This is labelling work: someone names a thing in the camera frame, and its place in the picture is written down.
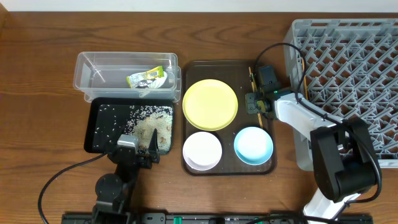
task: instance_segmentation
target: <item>light blue bowl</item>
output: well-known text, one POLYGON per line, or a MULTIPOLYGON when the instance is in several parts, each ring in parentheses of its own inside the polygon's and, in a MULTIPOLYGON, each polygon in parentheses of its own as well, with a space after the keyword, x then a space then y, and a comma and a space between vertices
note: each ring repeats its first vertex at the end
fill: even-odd
POLYGON ((249 165, 261 165, 271 158, 274 143, 269 134, 261 128, 242 129, 235 137, 236 155, 249 165))

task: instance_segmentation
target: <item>plate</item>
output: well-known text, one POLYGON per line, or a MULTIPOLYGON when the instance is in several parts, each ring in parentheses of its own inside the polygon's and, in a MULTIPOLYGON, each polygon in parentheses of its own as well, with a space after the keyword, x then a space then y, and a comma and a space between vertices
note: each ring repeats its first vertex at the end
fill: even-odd
POLYGON ((274 143, 269 134, 261 128, 242 129, 235 137, 236 155, 249 165, 261 165, 271 158, 274 143))
POLYGON ((185 93, 182 110, 194 127, 217 131, 227 127, 238 112, 238 99, 227 84, 219 80, 202 80, 185 93))
POLYGON ((209 170, 217 165, 223 153, 218 138, 207 132, 192 134, 185 140, 182 156, 196 170, 209 170))

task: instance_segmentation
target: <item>white wall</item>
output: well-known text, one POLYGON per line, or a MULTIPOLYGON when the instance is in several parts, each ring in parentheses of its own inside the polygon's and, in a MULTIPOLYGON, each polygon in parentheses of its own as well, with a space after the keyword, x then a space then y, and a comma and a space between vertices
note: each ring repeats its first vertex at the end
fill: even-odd
POLYGON ((8 11, 398 12, 398 0, 0 0, 8 11))

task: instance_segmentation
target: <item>dish rack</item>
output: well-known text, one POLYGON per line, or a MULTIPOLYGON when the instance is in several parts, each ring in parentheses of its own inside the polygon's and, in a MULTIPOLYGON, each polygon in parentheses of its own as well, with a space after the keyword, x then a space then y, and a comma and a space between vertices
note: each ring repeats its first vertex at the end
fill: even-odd
MULTIPOLYGON (((364 119, 380 166, 398 167, 398 19, 300 19, 284 42, 305 54, 301 92, 308 100, 331 114, 364 119)), ((284 55, 296 88, 302 61, 292 48, 284 47, 284 55)), ((298 165, 311 170, 308 140, 296 130, 294 138, 298 165)))

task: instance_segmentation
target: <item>plastic bin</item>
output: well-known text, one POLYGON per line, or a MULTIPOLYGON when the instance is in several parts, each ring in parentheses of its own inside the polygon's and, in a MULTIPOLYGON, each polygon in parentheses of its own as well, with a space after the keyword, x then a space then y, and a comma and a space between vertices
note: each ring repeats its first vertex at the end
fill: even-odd
POLYGON ((91 102, 97 97, 163 99, 181 97, 181 69, 173 53, 82 52, 76 62, 73 87, 91 102), (157 66, 167 72, 166 82, 156 89, 130 88, 126 77, 157 66))
MULTIPOLYGON (((300 19, 284 42, 305 54, 308 100, 331 114, 364 119, 380 166, 397 168, 398 19, 300 19)), ((300 56, 290 47, 284 47, 284 55, 296 88, 300 56)), ((312 170, 308 139, 294 130, 294 141, 298 166, 312 170)))

